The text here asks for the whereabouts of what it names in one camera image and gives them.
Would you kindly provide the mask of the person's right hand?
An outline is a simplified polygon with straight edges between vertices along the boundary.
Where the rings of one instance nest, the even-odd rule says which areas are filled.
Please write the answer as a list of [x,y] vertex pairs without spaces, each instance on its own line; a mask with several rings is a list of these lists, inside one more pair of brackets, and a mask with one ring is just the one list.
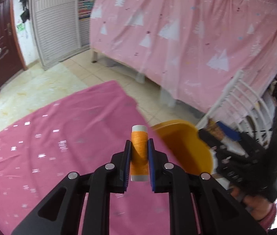
[[274,203],[271,203],[261,195],[246,195],[243,197],[242,202],[252,209],[250,215],[256,221],[273,223],[276,216],[276,205]]

